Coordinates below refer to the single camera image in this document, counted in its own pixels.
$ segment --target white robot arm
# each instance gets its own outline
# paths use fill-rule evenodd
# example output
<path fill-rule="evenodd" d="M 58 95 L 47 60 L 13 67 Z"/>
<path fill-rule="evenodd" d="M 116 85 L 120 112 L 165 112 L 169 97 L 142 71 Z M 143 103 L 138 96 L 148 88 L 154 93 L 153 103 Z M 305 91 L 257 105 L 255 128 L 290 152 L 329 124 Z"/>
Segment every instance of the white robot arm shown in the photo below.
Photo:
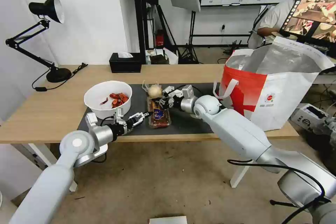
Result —
<path fill-rule="evenodd" d="M 242 157 L 254 160 L 256 166 L 272 173 L 279 173 L 280 167 L 291 168 L 278 181 L 284 195 L 301 209 L 310 206 L 307 209 L 313 216 L 314 224 L 336 223 L 336 205 L 330 203 L 330 199 L 336 194 L 336 177 L 330 172 L 302 153 L 272 146 L 259 127 L 235 110 L 224 108 L 217 98 L 205 95 L 197 99 L 191 85 L 184 86 L 182 92 L 170 86 L 163 90 L 163 94 L 164 98 L 158 102 L 164 108 L 175 107 L 195 114 L 225 144 Z"/>
<path fill-rule="evenodd" d="M 74 167 L 82 166 L 107 151 L 107 144 L 141 124 L 151 113 L 136 113 L 122 119 L 118 109 L 113 123 L 97 126 L 94 113 L 85 116 L 89 132 L 73 131 L 67 134 L 59 146 L 61 156 L 56 164 L 46 168 L 10 220 L 10 224 L 50 223 L 74 179 Z"/>
<path fill-rule="evenodd" d="M 278 173 L 280 167 L 291 167 L 279 180 L 280 190 L 299 209 L 308 210 L 314 224 L 336 223 L 336 205 L 330 199 L 336 194 L 336 177 L 298 152 L 280 150 L 271 145 L 265 133 L 238 112 L 226 109 L 212 96 L 195 97 L 191 85 L 182 91 L 168 87 L 164 98 L 157 100 L 164 108 L 175 107 L 206 122 L 213 132 L 234 151 L 251 158 L 266 170 Z M 93 113 L 86 116 L 89 133 L 74 131 L 64 137 L 60 145 L 61 157 L 38 178 L 10 224 L 49 223 L 68 192 L 74 177 L 73 167 L 83 165 L 102 155 L 107 143 L 126 134 L 143 121 L 149 113 L 137 113 L 126 122 L 120 111 L 114 124 L 99 127 Z"/>

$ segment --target monitor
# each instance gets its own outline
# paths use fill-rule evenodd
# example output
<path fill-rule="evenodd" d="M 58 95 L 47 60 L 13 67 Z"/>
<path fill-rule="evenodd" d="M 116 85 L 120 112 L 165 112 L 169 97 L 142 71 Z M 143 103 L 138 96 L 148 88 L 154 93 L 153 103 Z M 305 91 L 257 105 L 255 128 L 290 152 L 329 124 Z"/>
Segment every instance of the monitor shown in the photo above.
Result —
<path fill-rule="evenodd" d="M 282 35 L 295 35 L 301 42 L 336 45 L 336 0 L 296 0 L 281 27 Z"/>

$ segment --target shopping bag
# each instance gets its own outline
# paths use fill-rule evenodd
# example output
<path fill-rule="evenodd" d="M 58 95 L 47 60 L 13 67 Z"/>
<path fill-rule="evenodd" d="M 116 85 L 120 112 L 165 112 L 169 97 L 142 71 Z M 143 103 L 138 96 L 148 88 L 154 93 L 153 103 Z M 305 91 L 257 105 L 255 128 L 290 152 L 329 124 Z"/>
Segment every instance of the shopping bag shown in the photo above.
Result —
<path fill-rule="evenodd" d="M 234 51 L 213 93 L 264 131 L 280 129 L 318 74 L 333 66 L 315 48 L 277 37 L 269 46 Z"/>

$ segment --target garlic bulb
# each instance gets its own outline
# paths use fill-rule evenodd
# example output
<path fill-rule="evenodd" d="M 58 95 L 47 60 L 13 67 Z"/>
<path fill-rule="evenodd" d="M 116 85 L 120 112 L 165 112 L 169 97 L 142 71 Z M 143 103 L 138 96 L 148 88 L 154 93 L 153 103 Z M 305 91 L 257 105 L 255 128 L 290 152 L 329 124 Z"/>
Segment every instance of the garlic bulb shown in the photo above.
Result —
<path fill-rule="evenodd" d="M 145 81 L 143 81 L 142 89 L 145 90 L 152 99 L 162 96 L 162 87 L 158 83 L 149 87 L 148 84 L 145 84 Z"/>

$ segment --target black desk lamp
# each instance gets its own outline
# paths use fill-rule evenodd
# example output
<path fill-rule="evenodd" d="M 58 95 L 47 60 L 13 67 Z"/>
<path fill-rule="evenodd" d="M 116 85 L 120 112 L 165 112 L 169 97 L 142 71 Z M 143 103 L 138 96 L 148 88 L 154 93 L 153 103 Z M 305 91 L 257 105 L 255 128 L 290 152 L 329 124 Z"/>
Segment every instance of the black desk lamp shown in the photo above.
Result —
<path fill-rule="evenodd" d="M 27 30 L 21 32 L 20 34 L 16 35 L 15 37 L 7 39 L 6 45 L 48 67 L 50 69 L 50 72 L 47 74 L 47 80 L 49 82 L 55 83 L 68 80 L 72 75 L 69 69 L 58 68 L 55 66 L 55 63 L 40 58 L 20 47 L 20 44 L 22 44 L 23 42 L 31 39 L 32 37 L 35 37 L 37 34 L 49 28 L 50 20 L 46 19 L 45 16 L 50 17 L 52 20 L 58 23 L 64 23 L 64 12 L 60 0 L 46 0 L 44 3 L 31 2 L 29 4 L 29 10 L 31 11 L 31 13 L 38 15 L 41 21 L 38 22 L 36 25 L 28 28 Z M 22 36 L 23 34 L 29 32 L 35 27 L 38 27 L 39 25 L 42 25 L 43 29 L 35 32 L 32 35 Z"/>

